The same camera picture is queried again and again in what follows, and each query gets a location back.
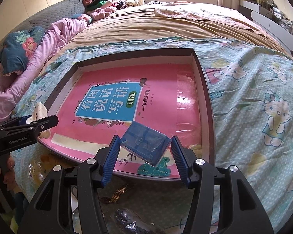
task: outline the plastic-wrapped box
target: plastic-wrapped box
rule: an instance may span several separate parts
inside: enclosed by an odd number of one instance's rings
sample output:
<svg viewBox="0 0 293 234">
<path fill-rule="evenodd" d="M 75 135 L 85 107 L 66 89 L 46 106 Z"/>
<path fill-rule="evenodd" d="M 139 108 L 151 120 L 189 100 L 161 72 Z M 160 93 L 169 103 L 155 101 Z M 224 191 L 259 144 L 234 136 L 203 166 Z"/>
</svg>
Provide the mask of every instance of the plastic-wrapped box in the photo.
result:
<svg viewBox="0 0 293 234">
<path fill-rule="evenodd" d="M 171 139 L 166 135 L 133 121 L 120 145 L 133 155 L 152 166 L 156 166 L 169 147 Z"/>
</svg>

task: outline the metal screw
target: metal screw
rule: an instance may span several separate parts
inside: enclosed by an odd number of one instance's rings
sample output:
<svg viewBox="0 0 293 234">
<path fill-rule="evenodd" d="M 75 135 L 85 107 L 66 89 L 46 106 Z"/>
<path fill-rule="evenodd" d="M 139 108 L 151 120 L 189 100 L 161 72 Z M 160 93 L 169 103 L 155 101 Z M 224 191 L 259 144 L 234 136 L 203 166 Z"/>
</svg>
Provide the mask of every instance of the metal screw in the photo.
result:
<svg viewBox="0 0 293 234">
<path fill-rule="evenodd" d="M 94 164 L 94 163 L 96 163 L 95 159 L 88 159 L 87 160 L 87 164 Z"/>
<path fill-rule="evenodd" d="M 56 165 L 55 167 L 53 167 L 53 171 L 55 172 L 58 172 L 61 169 L 62 169 L 61 165 Z"/>
<path fill-rule="evenodd" d="M 196 162 L 196 164 L 198 164 L 198 165 L 203 165 L 203 164 L 205 164 L 205 161 L 204 161 L 203 159 L 197 159 L 197 160 L 195 160 L 195 162 Z"/>
<path fill-rule="evenodd" d="M 237 172 L 238 171 L 238 167 L 236 167 L 235 165 L 232 165 L 232 166 L 230 166 L 230 171 Z"/>
</svg>

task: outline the pink blanket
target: pink blanket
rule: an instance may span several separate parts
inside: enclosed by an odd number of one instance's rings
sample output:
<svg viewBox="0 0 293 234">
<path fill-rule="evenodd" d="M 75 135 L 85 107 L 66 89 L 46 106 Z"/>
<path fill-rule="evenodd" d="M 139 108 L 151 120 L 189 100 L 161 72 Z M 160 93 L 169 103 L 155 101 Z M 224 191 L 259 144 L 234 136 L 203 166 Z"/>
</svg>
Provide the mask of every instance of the pink blanket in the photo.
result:
<svg viewBox="0 0 293 234">
<path fill-rule="evenodd" d="M 84 19 L 64 18 L 53 23 L 46 31 L 23 74 L 0 75 L 0 122 L 10 118 L 14 107 L 38 76 L 44 63 L 86 26 L 87 22 Z"/>
</svg>

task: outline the green label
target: green label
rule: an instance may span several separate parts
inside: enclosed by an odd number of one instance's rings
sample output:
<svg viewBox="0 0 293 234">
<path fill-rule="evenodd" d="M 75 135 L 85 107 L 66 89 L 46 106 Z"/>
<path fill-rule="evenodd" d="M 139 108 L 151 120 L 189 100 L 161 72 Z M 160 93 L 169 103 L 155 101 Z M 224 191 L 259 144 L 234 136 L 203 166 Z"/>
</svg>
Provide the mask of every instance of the green label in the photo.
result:
<svg viewBox="0 0 293 234">
<path fill-rule="evenodd" d="M 127 103 L 126 103 L 127 108 L 133 107 L 133 105 L 135 104 L 136 96 L 137 96 L 136 91 L 132 91 L 129 93 Z"/>
</svg>

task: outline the gold object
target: gold object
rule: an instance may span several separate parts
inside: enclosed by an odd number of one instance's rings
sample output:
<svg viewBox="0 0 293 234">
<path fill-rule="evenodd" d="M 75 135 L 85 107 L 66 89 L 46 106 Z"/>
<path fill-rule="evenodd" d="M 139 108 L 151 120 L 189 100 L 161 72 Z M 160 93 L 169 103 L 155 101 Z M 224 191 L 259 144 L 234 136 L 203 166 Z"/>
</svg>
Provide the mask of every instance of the gold object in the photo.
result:
<svg viewBox="0 0 293 234">
<path fill-rule="evenodd" d="M 119 200 L 119 198 L 131 188 L 133 188 L 133 183 L 125 184 L 120 189 L 116 190 L 113 193 L 112 198 L 109 200 L 109 203 L 116 203 Z"/>
</svg>

